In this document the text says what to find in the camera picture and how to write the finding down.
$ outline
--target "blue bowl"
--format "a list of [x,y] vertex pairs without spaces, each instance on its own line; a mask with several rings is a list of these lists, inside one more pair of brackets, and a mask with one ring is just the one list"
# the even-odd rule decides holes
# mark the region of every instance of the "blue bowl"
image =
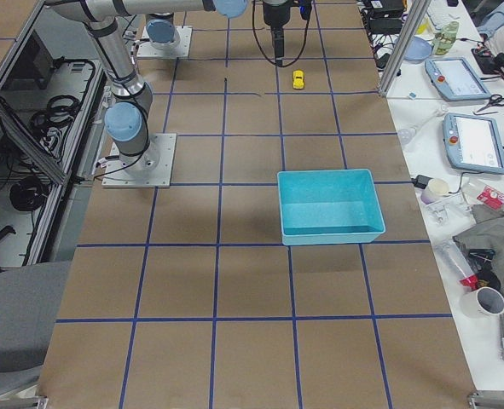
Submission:
[[370,243],[385,223],[368,169],[278,173],[282,243]]
[[403,57],[406,61],[422,62],[432,54],[432,46],[425,39],[414,36]]

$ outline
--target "tablet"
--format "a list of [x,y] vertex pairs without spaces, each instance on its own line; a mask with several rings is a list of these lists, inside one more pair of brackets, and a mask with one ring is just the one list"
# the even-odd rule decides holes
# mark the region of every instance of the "tablet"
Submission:
[[504,175],[504,151],[493,118],[448,113],[443,141],[453,168]]
[[481,78],[464,58],[427,59],[426,73],[447,101],[472,101],[490,98]]

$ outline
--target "scissors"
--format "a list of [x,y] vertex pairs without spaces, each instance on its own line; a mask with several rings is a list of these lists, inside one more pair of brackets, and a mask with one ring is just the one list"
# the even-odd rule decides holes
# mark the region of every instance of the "scissors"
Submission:
[[489,102],[487,102],[487,105],[485,105],[482,108],[479,108],[477,111],[474,111],[473,113],[477,115],[477,112],[484,111],[485,109],[490,107],[504,107],[504,97],[501,96],[500,94],[493,94],[489,98]]

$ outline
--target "white mug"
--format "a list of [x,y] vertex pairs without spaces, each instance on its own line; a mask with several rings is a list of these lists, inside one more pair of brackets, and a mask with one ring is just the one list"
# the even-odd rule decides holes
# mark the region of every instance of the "white mug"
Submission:
[[422,194],[420,200],[426,205],[437,202],[449,194],[449,184],[443,179],[430,179]]
[[462,312],[470,318],[481,318],[504,313],[504,296],[494,288],[481,287],[460,299]]

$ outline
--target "white mounting plate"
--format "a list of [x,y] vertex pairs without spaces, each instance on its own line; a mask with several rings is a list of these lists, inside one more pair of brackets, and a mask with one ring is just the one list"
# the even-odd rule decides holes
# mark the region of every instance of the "white mounting plate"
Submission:
[[[175,60],[176,58],[188,58],[189,49],[191,48],[191,26],[176,26],[176,30],[180,35],[180,43],[174,47],[166,49],[156,49],[151,43],[142,43],[138,48],[136,58],[138,59],[165,59]],[[142,40],[148,39],[148,31],[144,28]]]
[[[176,134],[152,134],[151,147],[159,149],[159,164],[149,172],[144,172],[143,178],[138,179],[135,175],[130,175],[126,170],[120,170],[112,175],[105,176],[101,184],[105,188],[113,187],[169,187],[172,175],[172,165],[174,163],[174,153],[176,151]],[[119,150],[112,144],[110,155],[119,155]],[[121,169],[121,162],[113,160],[107,163],[106,173]]]

